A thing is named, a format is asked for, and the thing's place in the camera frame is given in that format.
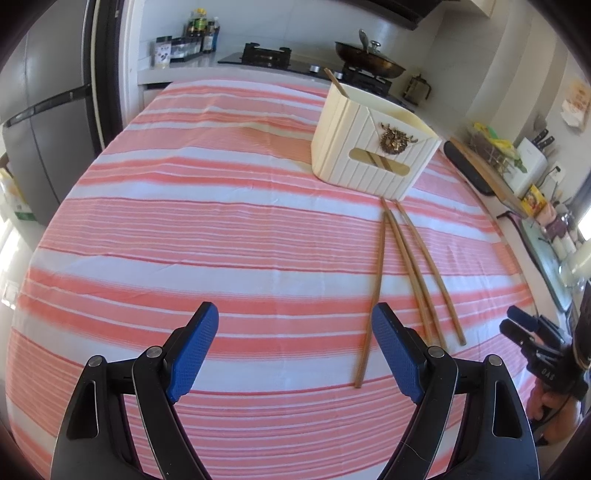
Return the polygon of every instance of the refrigerator door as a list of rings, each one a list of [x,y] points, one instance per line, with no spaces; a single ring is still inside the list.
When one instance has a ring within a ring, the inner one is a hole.
[[[84,67],[87,11],[92,16],[87,0],[57,0],[29,30],[30,105],[90,83]]]
[[[25,36],[0,71],[0,122],[5,122],[30,106],[25,91],[26,47]]]
[[[27,119],[8,128],[4,126],[2,133],[10,156],[10,168],[18,187],[37,221],[48,225],[59,203],[39,157],[31,121]]]
[[[38,113],[31,124],[49,181],[63,202],[96,157],[86,100]]]

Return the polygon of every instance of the pink and white striped tablecloth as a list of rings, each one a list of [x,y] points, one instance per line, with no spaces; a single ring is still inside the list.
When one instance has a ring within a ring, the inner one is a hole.
[[[46,478],[87,359],[161,345],[204,300],[219,308],[219,331],[177,411],[214,480],[376,478],[411,417],[377,344],[367,382],[352,387],[381,207],[312,174],[327,87],[244,75],[225,69],[166,88],[80,179],[34,254],[7,396],[14,436]],[[533,300],[500,230],[439,153],[404,206],[468,338],[460,347],[403,227],[451,353],[497,353],[526,394],[524,361],[498,325],[508,306],[531,309]],[[381,300],[422,331],[390,231]],[[135,401],[127,404],[144,469],[159,476]],[[461,414],[458,402],[433,473],[446,467]]]

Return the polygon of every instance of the plastic bag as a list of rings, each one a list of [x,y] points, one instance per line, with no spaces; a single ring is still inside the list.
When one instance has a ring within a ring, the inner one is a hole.
[[[14,179],[8,174],[6,170],[0,168],[0,186],[4,192],[7,204],[20,220],[35,220],[35,216],[31,208],[22,198],[22,194],[14,183]]]

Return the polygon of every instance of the white wall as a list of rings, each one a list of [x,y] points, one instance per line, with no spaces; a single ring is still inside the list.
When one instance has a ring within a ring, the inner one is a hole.
[[[546,84],[558,37],[548,22],[535,12],[519,68],[491,120],[501,138],[516,142],[530,119]]]
[[[585,131],[580,132],[570,128],[560,115],[567,90],[576,78],[584,80],[585,75],[569,54],[558,95],[547,117],[548,130],[556,138],[556,153],[550,157],[550,163],[560,162],[565,172],[564,180],[558,186],[563,192],[562,200],[567,200],[577,192],[591,170],[591,122]]]
[[[490,20],[446,12],[427,55],[433,86],[425,115],[461,137],[474,122],[512,142],[546,116],[564,72],[566,47],[527,0],[498,0]]]
[[[339,0],[145,0],[140,68],[148,66],[149,42],[162,35],[180,35],[197,7],[206,8],[208,17],[219,17],[220,53],[242,51],[245,43],[254,41],[266,48],[289,47],[295,55],[338,65],[342,62],[335,41],[360,44],[358,31],[363,28],[370,40],[382,44],[384,54],[408,70],[397,82],[398,89],[422,65],[444,13],[440,5],[411,32]]]
[[[497,0],[490,19],[445,13],[423,72],[433,87],[424,109],[446,131],[455,132],[465,123],[499,49],[513,1]]]

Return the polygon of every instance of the wooden chopstick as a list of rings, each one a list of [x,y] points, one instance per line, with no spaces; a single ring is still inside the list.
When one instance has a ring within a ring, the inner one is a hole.
[[[400,210],[400,213],[402,214],[404,221],[407,223],[408,227],[410,228],[410,231],[413,233],[415,240],[418,243],[418,246],[421,248],[421,250],[423,252],[423,255],[425,255],[425,258],[427,259],[427,263],[429,264],[429,267],[431,268],[431,271],[433,272],[433,275],[435,276],[435,281],[437,282],[437,286],[439,287],[439,290],[441,290],[441,294],[443,295],[443,298],[445,299],[445,303],[447,304],[447,309],[449,310],[449,313],[452,316],[453,326],[456,329],[457,337],[460,340],[460,344],[465,345],[466,344],[466,336],[464,335],[464,330],[462,329],[462,325],[460,324],[460,319],[457,316],[456,308],[453,305],[452,298],[449,296],[449,292],[447,291],[447,288],[445,286],[445,283],[443,282],[441,274],[439,273],[439,270],[437,269],[437,266],[435,265],[435,262],[433,261],[431,254],[429,253],[427,245],[425,245],[425,242],[423,242],[423,239],[418,234],[418,230],[413,225],[413,222],[411,221],[410,217],[407,215],[406,210],[404,209],[402,204],[398,201],[396,201],[394,203],[395,203],[396,207],[398,207],[398,210]]]
[[[390,227],[392,228],[392,233],[394,234],[394,238],[396,239],[398,249],[400,250],[400,253],[402,255],[402,260],[404,261],[404,265],[406,266],[406,269],[408,271],[408,276],[410,277],[410,283],[413,287],[414,296],[417,299],[418,312],[421,316],[421,321],[423,323],[423,329],[425,330],[425,337],[427,339],[427,343],[429,345],[432,345],[433,344],[433,336],[431,335],[431,328],[429,327],[429,313],[427,311],[427,306],[425,305],[423,291],[420,287],[420,284],[419,284],[418,278],[417,278],[417,274],[416,274],[415,269],[413,267],[413,263],[410,259],[409,253],[411,254],[411,252],[408,252],[406,247],[404,246],[404,241],[402,240],[402,232],[400,231],[398,224],[396,222],[396,219],[394,218],[394,215],[390,211],[390,208],[388,207],[386,200],[384,200],[383,198],[381,200],[382,200],[382,205],[384,206],[384,209],[386,211],[386,216],[388,218],[388,221],[390,222]]]
[[[361,352],[361,359],[357,367],[357,374],[355,375],[355,388],[361,388],[363,379],[365,378],[365,371],[368,367],[369,350],[371,348],[371,339],[373,336],[371,326],[371,313],[379,302],[379,292],[382,290],[382,274],[384,273],[384,250],[386,246],[386,213],[382,214],[382,223],[379,227],[379,244],[378,244],[378,269],[376,271],[374,292],[371,297],[371,306],[369,308],[368,324],[365,331],[365,340],[363,342],[363,350]]]
[[[347,92],[345,92],[345,89],[343,88],[343,86],[340,84],[340,82],[336,79],[336,77],[333,75],[333,73],[330,71],[330,69],[324,69],[324,73],[326,74],[326,76],[330,79],[330,81],[332,83],[335,84],[335,87],[338,88],[340,94],[342,96],[344,96],[345,98],[349,98],[349,95],[347,95]]]
[[[437,332],[437,337],[439,338],[439,345],[441,345],[441,348],[443,348],[444,350],[447,350],[447,342],[445,341],[445,336],[443,335],[443,331],[441,330],[441,324],[439,323],[439,317],[437,315],[437,310],[435,309],[435,305],[433,304],[433,300],[431,299],[431,295],[429,294],[429,289],[427,287],[427,284],[425,283],[425,277],[423,277],[423,273],[421,272],[421,269],[418,265],[417,258],[414,256],[413,251],[410,250],[410,246],[408,244],[408,241],[406,240],[406,237],[402,233],[402,229],[400,228],[400,224],[398,223],[398,221],[396,220],[396,217],[394,215],[392,216],[392,218],[394,219],[394,222],[396,223],[396,227],[398,228],[398,231],[400,231],[402,243],[404,244],[404,248],[406,248],[406,250],[408,252],[408,256],[410,257],[410,261],[413,264],[413,269],[414,269],[415,274],[417,276],[418,284],[421,287],[421,291],[423,292],[423,295],[425,297],[425,302],[427,303],[427,307],[429,308],[429,311],[431,312],[431,318],[433,319],[433,324],[435,325],[435,331]]]

